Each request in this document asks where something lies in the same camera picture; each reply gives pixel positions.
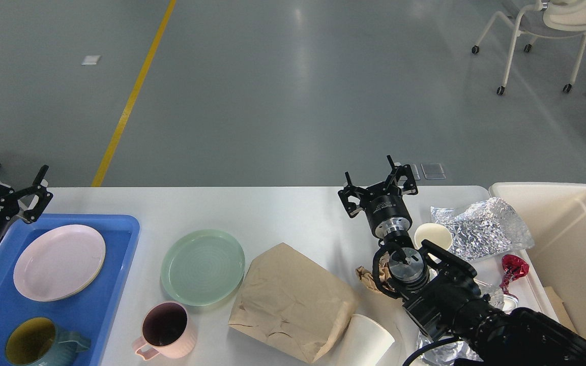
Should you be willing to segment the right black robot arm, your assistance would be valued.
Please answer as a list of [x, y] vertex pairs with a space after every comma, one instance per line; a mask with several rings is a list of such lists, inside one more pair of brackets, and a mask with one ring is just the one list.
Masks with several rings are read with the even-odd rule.
[[586, 365], [586, 339], [538, 311], [518, 307], [505, 313], [481, 293], [472, 265], [429, 239], [415, 248], [403, 197], [417, 194], [416, 180], [409, 164], [388, 162], [386, 180], [363, 188], [347, 174], [338, 195], [349, 217], [365, 213], [378, 240], [371, 271], [375, 287], [402, 299], [407, 315], [431, 340], [404, 364], [463, 341], [479, 360], [458, 358], [456, 365]]

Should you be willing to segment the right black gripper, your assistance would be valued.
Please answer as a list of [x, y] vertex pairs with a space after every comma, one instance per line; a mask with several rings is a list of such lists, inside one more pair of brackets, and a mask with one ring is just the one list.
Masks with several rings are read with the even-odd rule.
[[349, 172], [345, 172], [346, 182], [337, 194], [350, 218], [364, 211], [374, 237], [384, 239], [392, 234], [409, 236], [413, 222], [402, 196], [418, 194], [415, 175], [409, 164], [395, 163], [391, 155], [386, 155], [386, 158], [391, 171], [383, 186], [356, 186]]

